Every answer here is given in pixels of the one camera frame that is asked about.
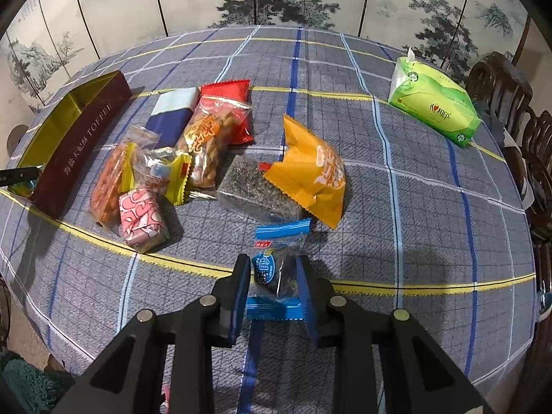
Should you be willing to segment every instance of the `blue snack package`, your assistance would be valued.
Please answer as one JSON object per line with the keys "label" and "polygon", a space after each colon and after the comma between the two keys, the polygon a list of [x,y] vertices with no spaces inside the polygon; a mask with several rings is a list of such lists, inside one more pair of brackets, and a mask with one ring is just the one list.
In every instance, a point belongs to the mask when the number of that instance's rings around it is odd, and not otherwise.
{"label": "blue snack package", "polygon": [[257,227],[258,253],[251,259],[255,295],[247,298],[248,319],[303,319],[296,281],[296,257],[310,232],[311,218]]}
{"label": "blue snack package", "polygon": [[198,101],[199,90],[196,87],[177,89],[159,96],[146,123],[148,131],[160,135],[154,149],[176,145]]}

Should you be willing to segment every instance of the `plaid tablecloth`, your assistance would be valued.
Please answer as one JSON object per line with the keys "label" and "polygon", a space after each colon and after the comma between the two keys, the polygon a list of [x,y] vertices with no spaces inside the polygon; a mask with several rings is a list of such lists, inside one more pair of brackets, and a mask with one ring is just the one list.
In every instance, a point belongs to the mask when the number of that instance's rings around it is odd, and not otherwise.
{"label": "plaid tablecloth", "polygon": [[[129,124],[145,124],[160,92],[247,78],[256,140],[247,155],[277,159],[286,112],[346,161],[343,219],[336,230],[318,223],[305,246],[319,275],[366,308],[408,309],[486,394],[532,338],[529,230],[485,126],[461,149],[386,103],[402,54],[338,33],[231,27],[130,48],[77,73],[10,161],[68,90],[120,69],[135,97],[82,171],[66,214],[54,221],[0,197],[2,274],[60,362],[81,373],[139,309],[181,309],[251,252],[257,223],[216,201],[164,207],[172,239],[153,255],[125,248],[87,213],[110,145]],[[216,410],[329,412],[332,362],[300,322],[246,321],[232,350],[213,352]]]}

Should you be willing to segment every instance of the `yellow stripe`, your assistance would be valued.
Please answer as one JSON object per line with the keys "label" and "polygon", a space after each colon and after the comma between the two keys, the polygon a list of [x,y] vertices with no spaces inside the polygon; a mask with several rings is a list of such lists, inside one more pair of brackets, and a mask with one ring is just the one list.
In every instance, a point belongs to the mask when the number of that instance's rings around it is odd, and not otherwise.
{"label": "yellow stripe", "polygon": [[[29,211],[35,216],[44,219],[49,224],[70,233],[79,239],[94,244],[97,247],[109,250],[112,253],[131,257],[136,252],[134,249],[126,246],[125,244],[115,243],[107,238],[102,238],[94,233],[87,232],[79,227],[70,225],[66,222],[52,219],[46,216],[40,210],[31,206],[28,207],[22,204],[18,199],[13,197],[10,193],[0,190],[8,199],[12,200],[25,210]],[[229,275],[231,268],[225,268],[207,263],[198,263],[191,260],[182,260],[180,258],[169,257],[162,254],[143,254],[140,255],[140,260],[146,263],[154,264],[164,268],[174,269],[190,274],[202,275],[212,278],[220,278]],[[401,291],[405,296],[432,296],[432,295],[445,295],[445,294],[467,294],[471,293],[474,288],[477,291],[489,291],[493,289],[499,289],[509,287],[512,285],[528,282],[535,278],[535,274],[528,274],[514,279],[497,280],[495,282],[482,282],[476,283],[463,283],[463,284],[435,284],[435,285],[406,285]],[[377,295],[377,296],[390,296],[393,297],[396,293],[396,289],[392,284],[388,283],[370,283],[370,282],[353,282],[348,280],[331,280],[333,287],[336,291],[344,294],[365,294],[365,295]]]}
{"label": "yellow stripe", "polygon": [[488,149],[485,149],[484,147],[479,146],[479,145],[477,145],[477,144],[475,144],[474,142],[471,142],[471,141],[468,144],[474,146],[477,149],[479,149],[482,153],[487,154],[488,156],[491,156],[492,158],[495,158],[497,160],[500,160],[500,161],[503,161],[504,163],[506,163],[506,161],[502,157],[496,155],[495,153],[489,151]]}
{"label": "yellow stripe", "polygon": [[[332,45],[330,43],[314,42],[314,41],[311,41],[311,40],[283,39],[283,38],[271,38],[271,37],[252,37],[251,40],[264,40],[264,41],[269,41],[269,42],[272,42],[272,41],[276,41],[276,42],[293,42],[293,43],[299,42],[299,43],[305,43],[305,44],[308,44],[308,45],[318,45],[318,46],[321,46],[321,47],[335,48],[335,49],[341,49],[343,51],[347,51],[347,48],[345,48],[345,47],[340,47],[338,45]],[[358,49],[352,49],[351,51],[353,53],[358,53],[360,55],[375,57],[376,59],[380,59],[380,60],[383,60],[385,62],[390,62],[392,64],[395,63],[393,60],[385,59],[381,56],[373,55],[372,53],[367,53],[365,51],[359,51]]]}
{"label": "yellow stripe", "polygon": [[[166,48],[158,48],[158,49],[152,49],[151,51],[145,51],[143,53],[140,53],[139,55],[134,55],[134,56],[129,56],[129,57],[125,57],[123,60],[120,60],[118,62],[114,62],[111,64],[111,66],[113,65],[116,65],[116,64],[119,64],[121,62],[125,62],[127,60],[131,60],[131,59],[135,59],[137,57],[143,57],[143,56],[147,56],[147,55],[152,55],[154,53],[158,53],[158,52],[161,52],[161,51],[164,51],[164,50],[168,50],[168,49],[173,49],[173,48],[181,48],[181,47],[186,47],[186,46],[189,46],[189,45],[200,45],[202,43],[220,43],[220,42],[242,42],[244,41],[246,38],[231,38],[231,39],[213,39],[213,40],[203,40],[203,41],[194,41],[194,42],[186,42],[186,43],[179,43],[177,45],[172,45],[170,47],[166,47]],[[284,38],[270,38],[270,37],[252,37],[249,41],[254,41],[254,40],[260,40],[260,41],[270,41],[270,42],[297,42],[296,39],[284,39]],[[305,43],[305,44],[308,44],[308,45],[318,45],[318,46],[321,46],[321,47],[328,47],[328,48],[335,48],[335,49],[341,49],[341,50],[344,50],[344,51],[347,51],[346,48],[344,47],[340,47],[340,46],[337,46],[337,45],[331,45],[329,43],[322,43],[322,42],[313,42],[313,41],[310,41],[310,40],[299,40],[299,42],[301,43]],[[394,64],[395,62],[393,62],[392,60],[389,60],[389,59],[385,59],[383,57],[380,57],[378,55],[374,55],[372,53],[368,53],[368,52],[365,52],[365,51],[359,51],[357,49],[352,49],[351,50],[353,53],[358,53],[360,55],[364,55],[364,56],[371,56],[371,57],[374,57],[376,59],[380,59],[380,60],[383,60],[384,62],[390,62],[392,64]]]}
{"label": "yellow stripe", "polygon": [[[132,98],[141,98],[142,96],[157,95],[159,93],[165,93],[171,90],[174,90],[174,89],[159,89],[159,90],[147,91],[143,93],[138,93],[137,95],[133,95]],[[291,92],[292,89],[286,88],[286,87],[263,87],[260,85],[256,85],[254,87],[251,87],[250,90],[289,93]],[[374,98],[370,95],[365,95],[364,93],[336,93],[336,92],[317,91],[317,90],[308,90],[308,89],[293,89],[293,91],[295,93],[303,93],[305,95],[310,95],[314,97],[331,98],[331,99],[339,99],[339,100],[347,100],[347,101],[372,101],[372,99],[376,99],[378,102],[382,104],[389,105],[387,101],[381,100],[379,98]],[[474,144],[474,142],[469,142],[468,144],[479,149],[482,153],[487,154],[488,156],[494,159],[497,159],[506,163],[506,161],[502,157],[496,155],[495,153],[489,151],[488,149],[485,149],[484,147],[476,145]]]}
{"label": "yellow stripe", "polygon": [[536,278],[536,274],[527,274],[520,277],[515,277],[513,279],[499,280],[496,282],[483,282],[477,283],[477,291],[489,291],[492,289],[507,288],[512,285],[519,285],[520,283],[525,283]]}
{"label": "yellow stripe", "polygon": [[195,41],[195,42],[186,42],[186,43],[179,43],[177,45],[171,45],[166,48],[158,48],[158,49],[152,49],[151,51],[145,51],[143,53],[140,53],[139,55],[125,57],[123,60],[120,60],[119,62],[112,63],[112,65],[119,64],[121,62],[125,62],[127,60],[135,59],[137,57],[152,55],[154,53],[158,53],[160,51],[173,49],[173,48],[180,48],[180,47],[187,47],[189,45],[200,45],[202,43],[219,43],[219,42],[237,42],[237,41],[244,41],[245,38],[237,38],[237,39],[213,39],[213,40],[203,40],[203,41]]}

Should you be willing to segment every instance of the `clear plastic bag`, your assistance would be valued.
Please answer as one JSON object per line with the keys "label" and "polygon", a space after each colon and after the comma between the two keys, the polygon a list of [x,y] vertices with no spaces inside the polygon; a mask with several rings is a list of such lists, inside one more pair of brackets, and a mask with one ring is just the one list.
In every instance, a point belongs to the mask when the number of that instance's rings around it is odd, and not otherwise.
{"label": "clear plastic bag", "polygon": [[251,259],[255,296],[247,298],[249,319],[302,319],[296,280],[296,257],[310,231],[311,218],[279,226],[257,227],[258,253]]}
{"label": "clear plastic bag", "polygon": [[158,140],[158,134],[131,125],[125,140],[111,150],[90,195],[89,211],[97,222],[112,232],[118,233],[121,224],[119,195],[131,189],[129,174],[132,176],[134,151],[137,147],[152,147]]}
{"label": "clear plastic bag", "polygon": [[244,102],[202,96],[194,115],[176,144],[192,155],[190,182],[203,189],[215,187],[216,173],[234,132],[251,110]]}
{"label": "clear plastic bag", "polygon": [[132,159],[133,188],[165,195],[174,205],[184,203],[191,156],[181,149],[138,148]]}
{"label": "clear plastic bag", "polygon": [[217,189],[221,207],[267,224],[297,221],[303,209],[263,177],[264,163],[236,156]]}

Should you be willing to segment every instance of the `yellow candy wrapper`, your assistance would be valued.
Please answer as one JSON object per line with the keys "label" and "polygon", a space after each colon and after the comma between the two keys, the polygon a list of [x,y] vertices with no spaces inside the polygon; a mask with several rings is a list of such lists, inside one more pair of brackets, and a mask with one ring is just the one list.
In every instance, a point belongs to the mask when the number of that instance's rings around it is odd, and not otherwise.
{"label": "yellow candy wrapper", "polygon": [[288,150],[264,178],[324,224],[336,228],[343,211],[345,170],[336,150],[284,115]]}
{"label": "yellow candy wrapper", "polygon": [[146,189],[165,195],[173,205],[182,205],[191,161],[191,156],[180,149],[148,150],[128,144],[119,191],[124,194],[132,189]]}

